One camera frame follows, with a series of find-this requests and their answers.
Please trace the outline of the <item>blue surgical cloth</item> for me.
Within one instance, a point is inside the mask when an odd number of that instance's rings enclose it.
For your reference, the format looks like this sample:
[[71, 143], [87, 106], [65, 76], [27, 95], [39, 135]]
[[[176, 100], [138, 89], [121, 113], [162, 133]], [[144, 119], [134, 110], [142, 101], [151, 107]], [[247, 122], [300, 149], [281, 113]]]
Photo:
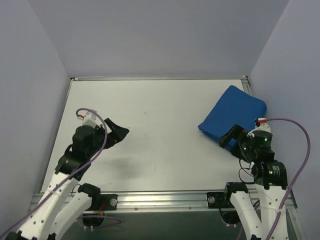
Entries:
[[219, 143], [234, 125], [247, 131], [255, 128], [255, 119], [263, 118], [267, 105], [263, 100], [250, 96], [234, 85], [221, 95], [215, 106], [205, 117], [198, 129], [210, 140]]

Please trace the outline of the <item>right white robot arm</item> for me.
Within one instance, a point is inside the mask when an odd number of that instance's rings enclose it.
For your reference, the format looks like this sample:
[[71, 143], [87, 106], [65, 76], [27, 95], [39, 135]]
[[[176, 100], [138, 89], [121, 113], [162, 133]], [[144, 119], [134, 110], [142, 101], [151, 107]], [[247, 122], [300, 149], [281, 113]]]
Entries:
[[251, 131], [235, 124], [218, 139], [222, 148], [235, 140], [230, 152], [249, 164], [253, 176], [260, 214], [252, 204], [246, 183], [227, 182], [222, 193], [223, 203], [235, 208], [248, 240], [289, 239], [285, 207], [287, 170], [282, 162], [275, 159], [271, 148], [272, 138], [269, 125], [259, 120]]

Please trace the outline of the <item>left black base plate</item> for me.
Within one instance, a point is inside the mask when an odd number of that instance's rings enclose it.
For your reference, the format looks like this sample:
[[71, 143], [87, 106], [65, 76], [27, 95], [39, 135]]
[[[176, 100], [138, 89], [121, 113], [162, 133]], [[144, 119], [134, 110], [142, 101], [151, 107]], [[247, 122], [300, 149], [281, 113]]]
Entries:
[[94, 196], [91, 201], [90, 211], [115, 211], [118, 204], [117, 194], [99, 194]]

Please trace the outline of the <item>back aluminium rail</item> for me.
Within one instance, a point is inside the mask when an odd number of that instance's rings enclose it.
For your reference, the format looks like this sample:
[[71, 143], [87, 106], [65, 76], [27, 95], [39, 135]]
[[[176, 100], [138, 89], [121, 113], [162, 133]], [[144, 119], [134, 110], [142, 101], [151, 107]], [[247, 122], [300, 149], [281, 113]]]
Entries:
[[173, 76], [146, 76], [146, 77], [72, 77], [73, 81], [175, 81], [175, 80], [242, 80], [242, 78], [222, 78], [222, 77], [173, 77]]

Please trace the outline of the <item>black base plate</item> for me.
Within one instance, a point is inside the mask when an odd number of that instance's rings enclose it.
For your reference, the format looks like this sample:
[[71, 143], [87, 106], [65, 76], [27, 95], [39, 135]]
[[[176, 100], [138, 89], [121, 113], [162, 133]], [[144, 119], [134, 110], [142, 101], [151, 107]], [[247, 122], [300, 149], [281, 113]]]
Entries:
[[91, 201], [90, 211], [115, 211], [118, 204], [117, 194], [99, 194], [94, 196]]
[[209, 209], [228, 208], [223, 191], [209, 191], [206, 193], [207, 206]]

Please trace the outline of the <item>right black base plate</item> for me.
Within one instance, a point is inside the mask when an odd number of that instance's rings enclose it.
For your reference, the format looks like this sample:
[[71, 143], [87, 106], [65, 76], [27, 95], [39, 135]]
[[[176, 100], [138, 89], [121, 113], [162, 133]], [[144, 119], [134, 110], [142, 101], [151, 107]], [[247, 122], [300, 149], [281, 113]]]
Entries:
[[209, 191], [206, 193], [207, 206], [209, 209], [228, 208], [223, 191]]

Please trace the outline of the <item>front aluminium rail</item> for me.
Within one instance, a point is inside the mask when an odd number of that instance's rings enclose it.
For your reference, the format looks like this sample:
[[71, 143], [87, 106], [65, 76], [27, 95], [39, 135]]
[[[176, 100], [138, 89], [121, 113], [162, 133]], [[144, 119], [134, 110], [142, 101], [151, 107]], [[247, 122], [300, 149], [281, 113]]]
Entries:
[[102, 192], [101, 194], [118, 195], [117, 209], [104, 212], [133, 213], [140, 211], [151, 213], [214, 210], [215, 208], [208, 208], [207, 192], [209, 191]]

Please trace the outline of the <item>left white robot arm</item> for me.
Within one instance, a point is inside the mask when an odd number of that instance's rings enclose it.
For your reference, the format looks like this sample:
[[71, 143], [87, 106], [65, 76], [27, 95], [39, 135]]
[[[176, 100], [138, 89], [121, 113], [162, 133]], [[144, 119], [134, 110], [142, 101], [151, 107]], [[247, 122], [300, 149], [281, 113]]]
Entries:
[[101, 190], [89, 183], [79, 186], [69, 203], [71, 190], [103, 150], [125, 139], [129, 129], [109, 118], [101, 125], [87, 119], [72, 136], [72, 143], [58, 160], [51, 181], [37, 206], [20, 220], [17, 231], [1, 235], [6, 240], [60, 240], [87, 209], [95, 210], [101, 203]]

